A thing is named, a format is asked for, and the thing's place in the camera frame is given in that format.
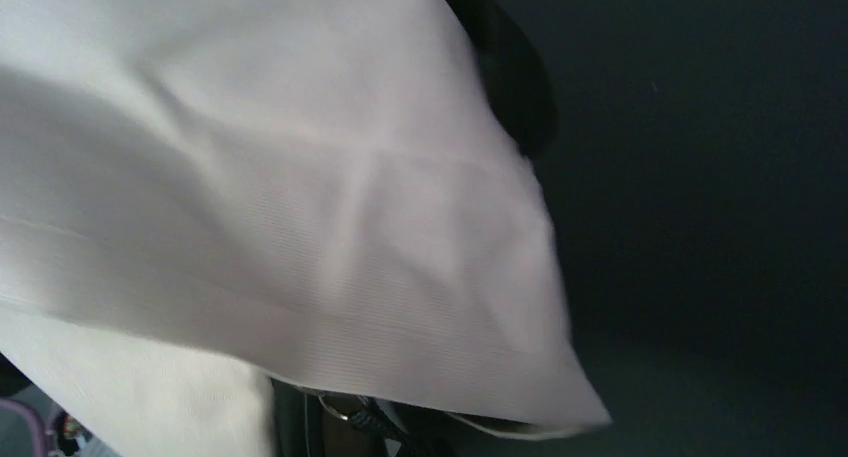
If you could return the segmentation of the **beige canvas backpack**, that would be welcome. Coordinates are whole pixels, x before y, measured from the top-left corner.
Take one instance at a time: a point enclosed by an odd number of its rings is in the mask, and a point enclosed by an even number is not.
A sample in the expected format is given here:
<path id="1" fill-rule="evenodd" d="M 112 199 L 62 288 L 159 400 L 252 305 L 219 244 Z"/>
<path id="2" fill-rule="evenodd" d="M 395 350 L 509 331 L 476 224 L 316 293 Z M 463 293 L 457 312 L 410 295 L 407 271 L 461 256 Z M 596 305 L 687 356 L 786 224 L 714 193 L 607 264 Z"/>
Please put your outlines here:
<path id="1" fill-rule="evenodd" d="M 273 384 L 611 418 L 495 0 L 1 0 L 1 353 L 122 456 L 274 456 Z"/>

